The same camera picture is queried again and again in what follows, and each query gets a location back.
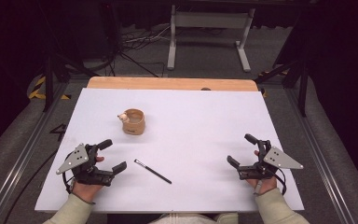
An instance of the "metal bracket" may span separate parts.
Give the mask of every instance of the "metal bracket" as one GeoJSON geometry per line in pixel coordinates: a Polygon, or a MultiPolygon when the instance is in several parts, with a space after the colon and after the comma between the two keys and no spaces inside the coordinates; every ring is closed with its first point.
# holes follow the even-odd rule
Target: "metal bracket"
{"type": "Polygon", "coordinates": [[[285,169],[304,169],[304,166],[292,159],[277,147],[271,147],[264,162],[271,164],[277,168],[285,169]]]}
{"type": "Polygon", "coordinates": [[[62,174],[78,165],[81,165],[89,160],[84,144],[80,144],[75,150],[66,158],[61,167],[56,171],[57,175],[62,174]]]}

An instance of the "gray floor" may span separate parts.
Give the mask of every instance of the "gray floor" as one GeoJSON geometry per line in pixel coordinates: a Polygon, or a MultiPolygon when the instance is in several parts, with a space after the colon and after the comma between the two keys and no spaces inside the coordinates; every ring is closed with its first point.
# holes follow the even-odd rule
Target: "gray floor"
{"type": "MultiPolygon", "coordinates": [[[[251,30],[245,45],[252,67],[251,73],[243,73],[237,51],[233,47],[234,41],[241,36],[236,30],[225,30],[219,35],[210,35],[200,30],[184,30],[177,36],[176,64],[173,71],[165,70],[162,75],[161,64],[144,66],[161,77],[255,78],[258,73],[271,69],[289,33],[290,29],[281,28],[251,30]]],[[[166,63],[168,49],[169,42],[161,39],[143,49],[126,51],[126,54],[137,62],[166,63]]],[[[119,56],[115,60],[115,74],[151,77],[144,69],[119,56]]],[[[310,223],[358,223],[358,173],[320,106],[311,80],[307,94],[307,117],[302,118],[294,105],[297,88],[284,90],[279,84],[281,79],[282,77],[274,77],[259,87],[267,91],[266,105],[282,147],[306,167],[302,171],[293,171],[305,206],[305,210],[299,213],[310,223]]],[[[23,156],[24,149],[30,158],[24,162],[25,168],[20,170],[16,178],[9,179],[13,182],[11,186],[15,188],[0,193],[3,195],[7,192],[4,200],[0,198],[0,223],[4,223],[8,209],[28,179],[59,146],[59,135],[49,132],[62,123],[68,124],[77,97],[87,82],[85,76],[76,75],[68,85],[56,84],[57,91],[61,88],[72,98],[59,100],[48,113],[42,113],[43,100],[32,99],[0,138],[0,190],[7,185],[7,177],[12,168],[16,167],[18,157],[23,156]],[[45,126],[39,130],[42,121],[45,126]],[[40,133],[39,138],[33,138],[36,133],[40,133]]],[[[25,189],[11,212],[8,223],[42,223],[51,217],[51,214],[34,211],[51,162],[52,160],[38,172],[25,189]]],[[[106,215],[93,214],[89,223],[105,221],[106,215]]],[[[257,213],[241,214],[241,223],[262,221],[257,213]]]]}

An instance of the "pen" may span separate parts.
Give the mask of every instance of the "pen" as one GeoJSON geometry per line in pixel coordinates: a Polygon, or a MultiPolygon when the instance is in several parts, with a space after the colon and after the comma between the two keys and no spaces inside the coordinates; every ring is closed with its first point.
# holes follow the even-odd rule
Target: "pen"
{"type": "Polygon", "coordinates": [[[141,163],[140,161],[138,161],[138,160],[135,159],[135,162],[138,163],[138,164],[140,164],[141,166],[143,166],[146,170],[150,171],[151,173],[157,175],[159,178],[161,178],[161,179],[167,181],[167,182],[170,183],[170,184],[172,183],[171,180],[165,178],[165,177],[162,176],[161,174],[159,174],[159,173],[157,173],[156,171],[152,170],[150,167],[148,167],[148,166],[144,165],[143,163],[141,163]]]}

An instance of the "wire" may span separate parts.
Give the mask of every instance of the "wire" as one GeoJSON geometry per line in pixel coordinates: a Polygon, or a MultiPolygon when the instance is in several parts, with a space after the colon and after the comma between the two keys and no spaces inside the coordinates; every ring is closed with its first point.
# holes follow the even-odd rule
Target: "wire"
{"type": "MultiPolygon", "coordinates": [[[[108,58],[107,58],[107,61],[104,62],[104,63],[102,63],[102,64],[99,64],[99,65],[94,66],[94,67],[85,67],[85,68],[88,69],[88,70],[90,70],[90,71],[93,71],[93,72],[99,71],[99,70],[101,70],[101,69],[103,69],[103,68],[106,68],[113,60],[114,60],[114,57],[108,57],[108,58]]],[[[79,70],[74,69],[74,68],[66,67],[66,69],[67,69],[70,73],[72,73],[72,74],[74,74],[74,75],[75,75],[75,74],[82,74],[82,72],[80,72],[79,70]]]]}
{"type": "Polygon", "coordinates": [[[48,22],[48,17],[46,16],[45,10],[43,10],[43,8],[42,8],[42,6],[41,6],[39,0],[37,0],[36,2],[37,2],[37,5],[38,5],[38,7],[39,7],[39,9],[40,9],[41,14],[43,15],[43,19],[45,19],[45,22],[46,22],[46,24],[48,25],[48,28],[49,28],[49,30],[50,30],[50,32],[51,32],[51,35],[52,35],[53,38],[55,39],[55,42],[56,42],[58,48],[60,49],[60,51],[62,51],[62,47],[61,47],[61,45],[60,45],[60,41],[58,41],[57,36],[54,34],[53,28],[51,27],[50,23],[48,22]]]}
{"type": "Polygon", "coordinates": [[[65,56],[63,56],[63,55],[61,55],[59,53],[56,53],[55,56],[58,57],[61,61],[65,62],[65,63],[68,63],[68,64],[71,64],[75,69],[77,69],[78,71],[86,74],[89,77],[100,77],[100,75],[90,71],[89,69],[85,68],[82,65],[79,65],[79,64],[73,62],[71,59],[66,58],[65,56]]]}
{"type": "Polygon", "coordinates": [[[164,77],[165,63],[140,63],[140,64],[162,64],[161,77],[164,77]]]}
{"type": "Polygon", "coordinates": [[[71,186],[68,184],[68,182],[71,181],[73,178],[75,178],[75,177],[72,176],[71,178],[66,180],[66,173],[65,172],[62,173],[63,184],[65,185],[65,190],[66,190],[66,192],[68,192],[68,194],[71,194],[71,186]]]}
{"type": "Polygon", "coordinates": [[[115,77],[116,76],[116,74],[115,74],[115,61],[113,61],[113,67],[112,67],[111,63],[109,64],[109,66],[110,66],[109,76],[110,76],[110,74],[113,74],[113,76],[115,77]]]}
{"type": "Polygon", "coordinates": [[[159,77],[159,76],[157,76],[156,74],[154,74],[152,71],[150,71],[150,70],[148,70],[147,68],[145,68],[144,66],[142,66],[141,63],[138,63],[138,62],[136,62],[135,60],[133,60],[133,58],[130,57],[130,56],[128,56],[127,54],[125,54],[125,53],[123,53],[123,52],[120,52],[120,56],[121,56],[123,59],[125,59],[125,60],[127,60],[127,61],[130,61],[130,62],[133,62],[133,63],[135,63],[136,65],[140,66],[141,68],[143,68],[145,71],[147,71],[148,73],[150,73],[150,74],[153,75],[154,77],[159,77]]]}
{"type": "Polygon", "coordinates": [[[11,212],[14,209],[14,206],[16,205],[17,201],[19,200],[19,198],[21,197],[21,195],[23,194],[23,192],[26,190],[26,188],[28,187],[28,185],[30,185],[31,181],[34,179],[34,177],[39,173],[39,171],[46,165],[46,163],[48,163],[48,161],[57,153],[58,149],[55,149],[53,151],[53,153],[51,153],[50,156],[48,156],[48,158],[39,166],[39,168],[37,168],[37,170],[34,172],[34,174],[31,176],[31,178],[28,180],[28,182],[25,184],[24,188],[22,188],[21,192],[19,193],[19,195],[17,196],[17,198],[14,200],[14,203],[11,205],[10,209],[7,212],[7,215],[5,217],[5,221],[4,224],[7,223],[8,218],[10,217],[11,212]]]}
{"type": "Polygon", "coordinates": [[[177,27],[180,32],[176,35],[179,36],[185,31],[200,31],[208,35],[221,35],[226,29],[225,28],[207,28],[207,27],[177,27]]]}
{"type": "Polygon", "coordinates": [[[170,27],[171,26],[169,25],[160,31],[152,31],[148,35],[144,35],[145,32],[143,32],[137,37],[123,38],[123,46],[125,49],[142,49],[149,44],[158,42],[161,39],[170,40],[169,38],[164,37],[168,33],[167,30],[170,27]]]}
{"type": "Polygon", "coordinates": [[[286,187],[286,175],[284,175],[283,171],[281,169],[278,168],[279,171],[281,171],[281,173],[283,174],[283,180],[276,174],[272,173],[271,171],[268,171],[271,175],[274,175],[275,178],[277,178],[281,184],[283,185],[283,189],[282,189],[282,195],[284,195],[284,193],[286,193],[287,187],[286,187]]]}

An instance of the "white paper sheet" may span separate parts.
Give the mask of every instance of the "white paper sheet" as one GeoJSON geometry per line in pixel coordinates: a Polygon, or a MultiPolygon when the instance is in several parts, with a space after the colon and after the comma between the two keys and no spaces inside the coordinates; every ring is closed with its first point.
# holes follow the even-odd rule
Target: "white paper sheet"
{"type": "MultiPolygon", "coordinates": [[[[80,143],[112,139],[111,147],[99,151],[105,161],[97,167],[110,171],[126,161],[128,168],[98,194],[95,212],[256,211],[254,190],[227,162],[228,155],[241,165],[257,161],[257,147],[244,139],[246,133],[282,148],[260,92],[83,89],[35,210],[55,212],[66,201],[62,177],[55,172],[68,153],[80,143]],[[144,134],[123,133],[117,115],[129,108],[144,111],[144,134]]],[[[284,172],[285,199],[292,209],[303,210],[292,173],[284,172]]]]}

